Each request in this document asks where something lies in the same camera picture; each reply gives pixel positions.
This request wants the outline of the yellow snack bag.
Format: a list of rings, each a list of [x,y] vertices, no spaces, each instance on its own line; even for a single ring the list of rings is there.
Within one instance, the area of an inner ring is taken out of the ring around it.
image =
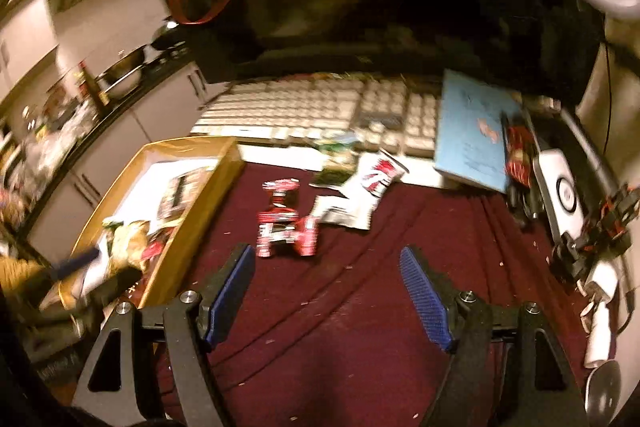
[[[122,225],[114,233],[111,254],[111,266],[114,269],[127,265],[144,270],[145,261],[142,255],[148,247],[149,221],[132,221]]]

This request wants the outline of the red figurine toy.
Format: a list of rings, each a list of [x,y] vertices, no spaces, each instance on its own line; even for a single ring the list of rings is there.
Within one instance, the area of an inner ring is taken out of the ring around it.
[[[501,115],[504,145],[506,146],[506,174],[516,185],[532,187],[534,137],[524,119]]]

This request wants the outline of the beige mechanical keyboard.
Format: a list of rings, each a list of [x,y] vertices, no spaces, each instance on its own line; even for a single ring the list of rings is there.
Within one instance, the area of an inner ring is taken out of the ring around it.
[[[431,158],[442,82],[431,77],[315,72],[238,83],[205,106],[193,135],[243,144],[315,146],[352,132],[363,152]]]

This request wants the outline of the green white pea pack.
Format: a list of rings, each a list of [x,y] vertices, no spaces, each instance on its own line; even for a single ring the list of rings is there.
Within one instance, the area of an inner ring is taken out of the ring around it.
[[[322,155],[322,168],[309,182],[313,187],[337,187],[356,173],[359,164],[359,144],[353,131],[318,140],[314,148]]]

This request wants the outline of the white bottle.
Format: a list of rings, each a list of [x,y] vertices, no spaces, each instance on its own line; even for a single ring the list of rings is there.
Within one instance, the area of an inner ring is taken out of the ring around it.
[[[608,305],[603,301],[589,303],[582,310],[580,321],[587,334],[584,366],[586,369],[597,369],[610,356],[612,333]]]

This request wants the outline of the white round-dial gadget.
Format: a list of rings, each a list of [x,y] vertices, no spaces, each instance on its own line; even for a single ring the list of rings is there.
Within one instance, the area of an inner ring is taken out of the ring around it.
[[[572,239],[582,233],[584,214],[576,190],[574,176],[564,154],[552,148],[542,150],[533,160],[533,172],[539,186],[544,211],[554,243],[565,233]]]

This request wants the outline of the white kitchen cabinets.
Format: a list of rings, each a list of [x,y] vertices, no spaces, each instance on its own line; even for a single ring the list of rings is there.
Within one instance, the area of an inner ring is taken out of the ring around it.
[[[207,82],[193,63],[142,81],[66,155],[17,236],[48,261],[66,258],[138,150],[188,135],[206,104],[227,87]]]

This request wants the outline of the red candy pack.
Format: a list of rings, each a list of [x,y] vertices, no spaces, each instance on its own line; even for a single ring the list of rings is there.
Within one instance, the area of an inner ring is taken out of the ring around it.
[[[269,195],[270,210],[294,209],[298,205],[299,179],[283,178],[266,181],[262,184],[262,189]]]
[[[292,248],[300,257],[316,253],[319,220],[300,217],[291,208],[276,208],[258,213],[256,255],[269,258],[277,248]]]

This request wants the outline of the white red snack sachet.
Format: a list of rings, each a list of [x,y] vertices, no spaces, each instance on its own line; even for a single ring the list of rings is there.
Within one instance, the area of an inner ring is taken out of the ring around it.
[[[317,196],[310,215],[324,225],[368,231],[372,213],[385,192],[408,172],[409,169],[386,150],[366,156],[356,172],[337,187],[341,196]]]

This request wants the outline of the white power adapter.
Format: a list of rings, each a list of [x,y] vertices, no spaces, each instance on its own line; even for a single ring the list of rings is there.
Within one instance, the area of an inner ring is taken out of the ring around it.
[[[600,259],[591,268],[582,284],[584,294],[597,303],[610,303],[618,286],[618,272],[611,259]]]

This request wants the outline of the green pea snack pack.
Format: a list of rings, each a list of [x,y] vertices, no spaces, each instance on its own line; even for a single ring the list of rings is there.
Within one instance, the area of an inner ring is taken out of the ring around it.
[[[115,235],[115,231],[124,225],[124,221],[116,219],[115,217],[107,217],[102,220],[102,229],[104,230],[105,237],[112,239]]]

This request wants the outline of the light blue booklet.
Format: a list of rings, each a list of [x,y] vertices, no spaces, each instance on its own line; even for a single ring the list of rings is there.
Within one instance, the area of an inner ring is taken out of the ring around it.
[[[454,181],[506,191],[501,118],[519,113],[520,104],[509,91],[446,70],[438,110],[435,170]]]

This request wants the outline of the gold-edged white tray box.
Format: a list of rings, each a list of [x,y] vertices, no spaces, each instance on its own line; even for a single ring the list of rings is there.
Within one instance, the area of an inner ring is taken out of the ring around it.
[[[58,297],[66,309],[101,283],[108,269],[106,237],[102,223],[107,218],[130,225],[149,223],[151,233],[168,227],[172,234],[162,252],[146,271],[148,281],[137,301],[139,308],[168,303],[178,294],[201,239],[244,166],[235,139],[187,136],[146,144],[108,189],[85,224],[72,250],[77,256],[91,246],[100,248],[96,261],[77,275],[58,284]],[[179,219],[165,223],[158,217],[160,201],[169,184],[194,170],[204,173],[189,205]]]

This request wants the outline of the black wok with lid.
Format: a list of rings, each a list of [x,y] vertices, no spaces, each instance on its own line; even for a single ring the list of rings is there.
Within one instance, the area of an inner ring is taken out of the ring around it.
[[[186,46],[186,30],[182,25],[168,17],[154,31],[150,46],[160,52],[183,48]]]

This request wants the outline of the brown biscuit pack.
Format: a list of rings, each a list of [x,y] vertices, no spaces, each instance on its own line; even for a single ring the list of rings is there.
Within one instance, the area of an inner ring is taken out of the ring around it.
[[[209,170],[202,167],[172,178],[160,200],[156,217],[162,221],[179,219],[200,194],[208,177]]]

